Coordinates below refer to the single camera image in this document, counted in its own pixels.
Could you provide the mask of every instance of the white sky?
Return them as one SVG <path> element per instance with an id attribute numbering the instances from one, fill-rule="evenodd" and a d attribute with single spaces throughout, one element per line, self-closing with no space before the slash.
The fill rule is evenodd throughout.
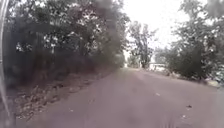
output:
<path id="1" fill-rule="evenodd" d="M 124 11 L 132 21 L 149 25 L 149 29 L 158 29 L 158 43 L 153 47 L 165 47 L 175 40 L 172 27 L 176 22 L 183 22 L 188 16 L 178 12 L 182 0 L 124 0 Z"/>

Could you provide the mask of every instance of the dirt shoulder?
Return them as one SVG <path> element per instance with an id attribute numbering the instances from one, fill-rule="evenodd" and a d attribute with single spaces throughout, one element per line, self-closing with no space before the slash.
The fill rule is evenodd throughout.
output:
<path id="1" fill-rule="evenodd" d="M 13 101 L 12 111 L 18 120 L 28 121 L 35 114 L 42 112 L 50 104 L 66 99 L 72 93 L 76 93 L 88 87 L 94 81 L 101 79 L 114 68 L 99 69 L 92 73 L 70 74 L 64 80 L 46 83 L 33 83 L 29 86 L 19 87 L 10 93 Z"/>

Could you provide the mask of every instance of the roadside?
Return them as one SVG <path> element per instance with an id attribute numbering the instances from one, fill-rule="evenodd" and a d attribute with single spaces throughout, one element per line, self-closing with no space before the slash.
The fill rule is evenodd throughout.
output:
<path id="1" fill-rule="evenodd" d="M 9 90 L 9 101 L 13 102 L 15 117 L 18 120 L 28 121 L 35 114 L 42 112 L 50 104 L 67 99 L 70 94 L 76 93 L 94 81 L 113 72 L 114 68 L 98 69 L 92 73 L 69 74 L 64 80 L 45 83 L 33 83 L 29 86 Z"/>
<path id="2" fill-rule="evenodd" d="M 150 72 L 150 73 L 170 77 L 170 78 L 173 78 L 173 79 L 180 79 L 180 80 L 186 80 L 186 81 L 191 81 L 191 82 L 195 82 L 195 83 L 200 83 L 201 85 L 208 86 L 208 87 L 213 87 L 213 88 L 217 88 L 217 89 L 222 89 L 224 87 L 223 83 L 219 83 L 218 81 L 212 80 L 212 79 L 195 81 L 195 80 L 186 79 L 186 78 L 184 78 L 184 77 L 182 77 L 182 76 L 180 76 L 179 74 L 176 74 L 176 73 L 170 73 L 167 70 L 161 70 L 161 71 L 147 70 L 147 71 Z"/>

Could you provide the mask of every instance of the green tree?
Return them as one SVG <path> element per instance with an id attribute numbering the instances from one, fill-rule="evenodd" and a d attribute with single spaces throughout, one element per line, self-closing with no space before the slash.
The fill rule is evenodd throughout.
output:
<path id="1" fill-rule="evenodd" d="M 173 43 L 166 55 L 168 68 L 187 78 L 204 79 L 217 62 L 220 43 L 216 40 L 214 26 L 207 24 L 208 13 L 200 2 L 185 0 L 181 10 L 190 20 L 175 31 L 180 40 Z"/>
<path id="2" fill-rule="evenodd" d="M 212 31 L 215 35 L 215 41 L 218 45 L 216 62 L 209 77 L 224 82 L 224 1 L 208 0 L 208 4 L 205 6 L 205 9 L 207 11 L 207 17 L 209 21 L 212 22 Z"/>
<path id="3" fill-rule="evenodd" d="M 154 51 L 154 55 L 155 55 L 155 62 L 158 64 L 166 64 L 166 53 L 167 53 L 167 48 L 165 49 L 161 49 L 161 48 L 157 48 Z"/>
<path id="4" fill-rule="evenodd" d="M 42 70 L 52 76 L 118 64 L 129 21 L 122 7 L 121 0 L 10 0 L 6 75 L 27 81 Z"/>
<path id="5" fill-rule="evenodd" d="M 139 58 L 135 55 L 130 55 L 128 58 L 128 67 L 130 68 L 139 68 Z"/>
<path id="6" fill-rule="evenodd" d="M 156 31 L 149 32 L 148 25 L 142 25 L 137 21 L 133 22 L 129 27 L 129 34 L 132 40 L 132 55 L 139 57 L 142 68 L 148 68 L 151 61 L 153 49 L 149 44 L 154 43 L 154 35 Z"/>

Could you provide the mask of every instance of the asphalt road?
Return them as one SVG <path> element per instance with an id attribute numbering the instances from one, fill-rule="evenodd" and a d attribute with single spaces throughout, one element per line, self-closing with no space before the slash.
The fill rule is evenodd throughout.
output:
<path id="1" fill-rule="evenodd" d="M 121 69 L 28 122 L 30 128 L 223 128 L 222 91 Z"/>

